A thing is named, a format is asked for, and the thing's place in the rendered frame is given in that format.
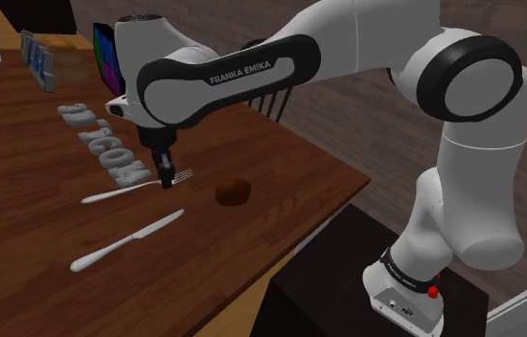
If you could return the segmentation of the silver fork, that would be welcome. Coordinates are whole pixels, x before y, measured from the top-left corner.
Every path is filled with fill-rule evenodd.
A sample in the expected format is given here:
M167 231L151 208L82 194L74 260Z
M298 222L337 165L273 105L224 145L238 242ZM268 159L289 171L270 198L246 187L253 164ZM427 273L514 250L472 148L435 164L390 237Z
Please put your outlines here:
M193 171L191 169L185 169L185 170L177 173L174 176L174 178L171 181L171 184L172 185L176 185L176 184L178 184L178 183L180 183L180 182L182 182L184 180L187 180L187 179L191 178L192 176L193 176ZM131 186L131 187L117 189L115 191L108 191L108 192L103 192L103 193L91 195L91 196L83 198L80 202L81 202L81 204L94 203L94 202L105 200L107 198L114 197L114 196L117 196L117 195L121 195L121 194L124 194L124 193L127 193L127 192L135 191L135 190L138 190L138 189L140 189L142 187L149 186L149 185L162 185L162 181L161 180L153 180L153 181L144 182L144 183L141 183L141 184L138 184L138 185L134 185L134 186Z

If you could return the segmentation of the grey letters decoration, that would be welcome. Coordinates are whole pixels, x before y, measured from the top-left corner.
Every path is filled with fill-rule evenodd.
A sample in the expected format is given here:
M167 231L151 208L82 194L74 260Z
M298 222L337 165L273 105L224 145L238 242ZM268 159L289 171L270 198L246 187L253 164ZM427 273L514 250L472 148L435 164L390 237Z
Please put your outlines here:
M138 185L151 178L151 171L141 160L135 159L130 149L124 147L123 142L114 135L109 122L98 119L85 104L61 105L57 112L69 126L98 127L93 131L81 131L78 137L89 152L98 158L100 165L108 171L119 188Z

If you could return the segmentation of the brown round bread roll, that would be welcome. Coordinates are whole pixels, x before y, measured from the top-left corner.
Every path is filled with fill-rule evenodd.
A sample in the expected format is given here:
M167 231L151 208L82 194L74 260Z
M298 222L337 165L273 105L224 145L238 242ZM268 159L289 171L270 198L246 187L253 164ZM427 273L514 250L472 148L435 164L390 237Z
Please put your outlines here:
M222 206L240 206L248 201L251 191L251 184L247 180L230 178L216 187L215 198Z

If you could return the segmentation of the silver table knife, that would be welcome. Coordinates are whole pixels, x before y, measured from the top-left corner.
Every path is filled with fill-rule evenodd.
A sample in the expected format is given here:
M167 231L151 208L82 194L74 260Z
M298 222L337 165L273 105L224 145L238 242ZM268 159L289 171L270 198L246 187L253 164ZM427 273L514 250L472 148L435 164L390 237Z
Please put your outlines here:
M164 228L165 226L167 226L168 224L172 223L177 218L179 218L183 213L185 213L183 209L178 210L174 213L171 213L167 215L166 217L161 218L153 222L152 224L149 224L148 226L144 227L143 229L129 236L126 236L114 243L111 243L110 245L103 247L95 252L92 252L91 254L85 255L81 258L74 260L70 264L70 271L74 273L82 271L86 267L90 266L91 264L105 257L106 255L113 252L114 250L124 246L125 244L128 244L130 241L144 238L145 236L149 236L152 233Z

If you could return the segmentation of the colourful tablet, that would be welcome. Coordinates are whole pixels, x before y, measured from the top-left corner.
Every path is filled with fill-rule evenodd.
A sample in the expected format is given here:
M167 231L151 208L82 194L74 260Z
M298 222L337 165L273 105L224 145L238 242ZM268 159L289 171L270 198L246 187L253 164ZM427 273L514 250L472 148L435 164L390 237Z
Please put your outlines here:
M93 50L104 84L115 97L126 92L116 53L114 30L107 24L93 24Z

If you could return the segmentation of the black chair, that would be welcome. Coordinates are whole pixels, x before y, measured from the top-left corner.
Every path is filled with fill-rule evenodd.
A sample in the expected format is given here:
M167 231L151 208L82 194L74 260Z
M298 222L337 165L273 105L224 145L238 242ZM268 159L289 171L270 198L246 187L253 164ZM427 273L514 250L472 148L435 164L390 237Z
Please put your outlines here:
M265 114L268 119L273 119L275 123L278 123L284 114L291 92L292 88L288 88L281 101L279 101L280 93L274 92L268 96L259 97L258 105L255 105L254 99L250 99L247 104L252 108L257 108L259 113Z

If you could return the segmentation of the orange bread loaf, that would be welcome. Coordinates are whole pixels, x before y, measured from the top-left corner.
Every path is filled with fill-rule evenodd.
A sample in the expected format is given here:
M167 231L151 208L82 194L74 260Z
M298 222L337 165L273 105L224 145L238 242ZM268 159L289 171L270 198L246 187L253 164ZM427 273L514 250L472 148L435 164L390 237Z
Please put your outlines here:
M39 41L55 56L53 74L57 80L81 81L88 78L80 51L72 41L58 35L45 35Z

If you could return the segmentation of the brown wooden table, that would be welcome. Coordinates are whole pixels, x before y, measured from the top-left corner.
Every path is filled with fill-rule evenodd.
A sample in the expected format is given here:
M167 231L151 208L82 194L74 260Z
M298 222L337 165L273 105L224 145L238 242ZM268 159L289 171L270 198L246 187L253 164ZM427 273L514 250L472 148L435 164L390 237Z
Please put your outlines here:
M58 114L83 102L99 117L109 91L89 77L42 92L19 53L0 61L0 337L192 337L367 177L238 104L182 130L172 154L193 176L96 203L114 182ZM224 180L251 184L222 206ZM77 273L70 264L167 215L164 228Z

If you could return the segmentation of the dark robot stand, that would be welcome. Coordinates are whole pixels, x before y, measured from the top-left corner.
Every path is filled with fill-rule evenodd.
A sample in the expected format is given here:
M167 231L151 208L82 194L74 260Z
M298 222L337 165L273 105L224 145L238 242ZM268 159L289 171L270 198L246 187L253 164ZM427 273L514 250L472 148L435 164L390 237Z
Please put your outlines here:
M271 278L249 337L413 337L372 308L362 282L397 238L347 205Z

